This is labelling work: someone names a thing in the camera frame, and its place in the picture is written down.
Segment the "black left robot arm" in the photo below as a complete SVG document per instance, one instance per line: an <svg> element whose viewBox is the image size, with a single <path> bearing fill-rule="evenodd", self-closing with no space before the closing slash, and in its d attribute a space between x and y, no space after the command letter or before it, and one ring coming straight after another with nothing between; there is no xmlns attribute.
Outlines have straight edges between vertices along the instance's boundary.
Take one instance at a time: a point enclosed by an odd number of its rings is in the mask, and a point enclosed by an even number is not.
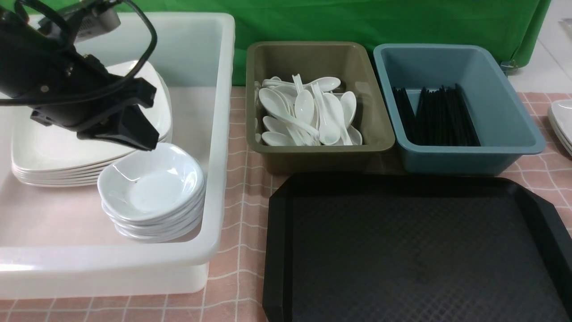
<svg viewBox="0 0 572 322"><path fill-rule="evenodd" d="M1 8L2 106L26 106L31 120L76 133L80 140L108 141L141 151L156 148L159 133L142 108L151 108L156 88L137 73L153 53L158 36L131 0L151 41L124 76L110 73L75 44L84 21L112 12L118 0L90 0L55 11L40 0L16 0Z"/></svg>

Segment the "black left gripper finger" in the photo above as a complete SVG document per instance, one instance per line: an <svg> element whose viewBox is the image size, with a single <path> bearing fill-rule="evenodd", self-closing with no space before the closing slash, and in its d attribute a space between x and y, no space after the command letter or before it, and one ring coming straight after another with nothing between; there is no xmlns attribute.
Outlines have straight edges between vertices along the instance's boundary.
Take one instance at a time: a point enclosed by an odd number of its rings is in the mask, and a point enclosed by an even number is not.
<svg viewBox="0 0 572 322"><path fill-rule="evenodd" d="M141 151L152 151L159 133L137 105L121 111L77 133L80 140L98 140L124 145Z"/></svg>

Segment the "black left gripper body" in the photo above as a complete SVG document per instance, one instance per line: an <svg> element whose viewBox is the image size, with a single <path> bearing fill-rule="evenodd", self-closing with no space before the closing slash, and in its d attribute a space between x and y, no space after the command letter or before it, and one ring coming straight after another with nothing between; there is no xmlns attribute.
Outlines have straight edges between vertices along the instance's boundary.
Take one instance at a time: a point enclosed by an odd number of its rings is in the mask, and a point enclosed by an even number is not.
<svg viewBox="0 0 572 322"><path fill-rule="evenodd" d="M127 106L151 108L156 87L137 77L148 57L144 54L125 75L116 75L94 55L78 55L63 83L43 92L38 104L31 104L31 120L46 127L80 132Z"/></svg>

